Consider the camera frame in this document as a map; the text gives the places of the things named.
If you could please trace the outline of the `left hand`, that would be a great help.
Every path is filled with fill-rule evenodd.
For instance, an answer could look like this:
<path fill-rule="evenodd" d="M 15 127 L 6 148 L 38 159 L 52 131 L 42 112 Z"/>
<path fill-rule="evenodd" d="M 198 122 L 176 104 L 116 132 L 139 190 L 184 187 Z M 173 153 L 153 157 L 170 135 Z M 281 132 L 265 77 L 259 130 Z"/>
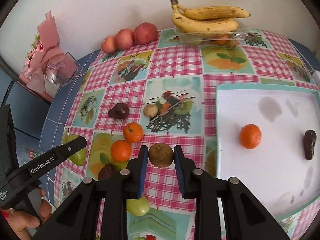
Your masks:
<path fill-rule="evenodd" d="M 39 188 L 39 190 L 42 197 L 40 214 L 43 217 L 43 222 L 45 222 L 52 215 L 52 206 L 44 199 L 46 196 L 46 191 L 42 188 Z M 9 215 L 8 223 L 21 240 L 32 239 L 31 235 L 27 231 L 27 228 L 36 228 L 40 225 L 40 221 L 37 217 L 23 211 L 12 211 Z"/>

